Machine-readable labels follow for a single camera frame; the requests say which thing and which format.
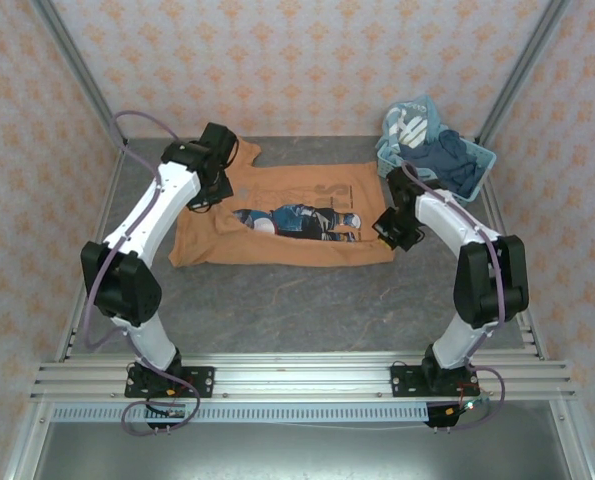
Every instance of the gray floor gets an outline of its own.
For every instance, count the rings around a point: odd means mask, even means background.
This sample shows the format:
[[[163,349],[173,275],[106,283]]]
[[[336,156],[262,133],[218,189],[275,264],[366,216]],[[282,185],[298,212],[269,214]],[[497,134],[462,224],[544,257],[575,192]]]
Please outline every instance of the gray floor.
[[[507,403],[489,423],[450,435],[344,426],[195,423],[135,438],[118,424],[54,424],[35,480],[570,478],[547,402]]]
[[[374,161],[373,137],[273,137],[250,139],[262,147],[255,165],[337,164]],[[166,140],[130,146],[157,161]],[[133,208],[150,182],[125,161],[106,233]],[[384,183],[385,198],[389,199]],[[469,210],[486,223],[481,200]],[[444,332],[452,315],[456,259],[432,232],[394,262],[353,268],[281,265],[211,265],[175,269],[168,261],[175,227],[155,257],[153,273],[163,288],[162,322],[182,353],[266,353],[423,350]],[[91,334],[110,322],[95,312]],[[487,348],[519,348],[516,322]],[[73,351],[85,353],[81,339]],[[100,349],[127,353],[122,338]]]

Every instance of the patterned wallpaper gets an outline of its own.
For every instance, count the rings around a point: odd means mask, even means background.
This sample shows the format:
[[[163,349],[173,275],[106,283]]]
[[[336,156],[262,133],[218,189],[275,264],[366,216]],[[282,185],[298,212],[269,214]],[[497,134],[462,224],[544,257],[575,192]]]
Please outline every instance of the patterned wallpaper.
[[[533,314],[550,356],[574,362],[595,420],[595,0],[571,2],[493,148]]]
[[[0,476],[72,306],[114,164],[105,138],[30,2],[0,0]]]
[[[112,110],[184,135],[374,135],[430,93],[479,133],[547,0],[55,0]],[[126,121],[128,136],[161,136]]]

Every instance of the laundry basket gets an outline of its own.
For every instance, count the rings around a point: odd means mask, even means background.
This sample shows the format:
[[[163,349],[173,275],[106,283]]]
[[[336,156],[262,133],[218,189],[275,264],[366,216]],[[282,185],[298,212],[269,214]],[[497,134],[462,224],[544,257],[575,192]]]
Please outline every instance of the laundry basket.
[[[490,150],[480,147],[479,145],[469,142],[468,140],[464,140],[463,138],[461,141],[466,144],[466,152],[477,157],[477,165],[486,169],[468,198],[464,198],[460,195],[457,195],[456,193],[453,193],[455,199],[460,204],[465,205],[477,198],[479,190],[481,190],[481,187],[486,181],[490,170],[493,168],[493,165],[497,160],[497,155],[495,155]],[[382,145],[377,151],[377,173],[380,177],[386,178],[386,175],[388,175],[392,169],[401,166],[401,162],[401,157],[399,157],[397,153],[393,152],[386,143]],[[435,172],[429,168],[418,168],[417,174],[419,175],[419,178],[424,181],[434,180],[437,178]]]

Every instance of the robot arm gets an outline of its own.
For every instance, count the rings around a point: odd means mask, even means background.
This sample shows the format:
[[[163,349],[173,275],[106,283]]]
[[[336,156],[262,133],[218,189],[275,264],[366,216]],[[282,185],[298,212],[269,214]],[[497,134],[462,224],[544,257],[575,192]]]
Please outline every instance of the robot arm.
[[[126,220],[103,243],[88,242],[81,252],[84,282],[90,295],[102,264],[116,250],[94,304],[130,335],[145,360],[174,376],[179,376],[181,357],[157,313],[161,287],[150,266],[183,208],[211,206],[232,195],[224,170],[237,142],[226,127],[209,123],[199,141],[170,144],[158,168],[160,183],[153,181]],[[157,201],[144,216],[157,192]],[[138,227],[128,234],[130,226],[142,216]],[[154,392],[143,393],[147,397]]]
[[[391,248],[410,249],[433,230],[458,258],[453,290],[456,313],[442,337],[430,345],[421,370],[434,395],[454,395],[458,383],[468,383],[467,366],[474,351],[500,322],[511,320],[528,307],[524,245],[516,236],[501,236],[464,210],[437,182],[426,188],[403,169],[387,177],[395,208],[375,223],[379,236]],[[494,247],[503,284],[505,318],[499,317],[499,295],[488,246]]]

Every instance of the orange t-shirt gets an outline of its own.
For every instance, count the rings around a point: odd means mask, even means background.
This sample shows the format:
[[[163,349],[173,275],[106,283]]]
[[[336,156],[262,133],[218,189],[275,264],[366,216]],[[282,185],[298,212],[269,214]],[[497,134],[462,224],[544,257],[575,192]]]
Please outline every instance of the orange t-shirt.
[[[234,196],[207,213],[182,211],[170,261],[312,267],[390,262],[373,223],[386,209],[374,162],[253,166],[258,145],[239,140],[226,171]]]

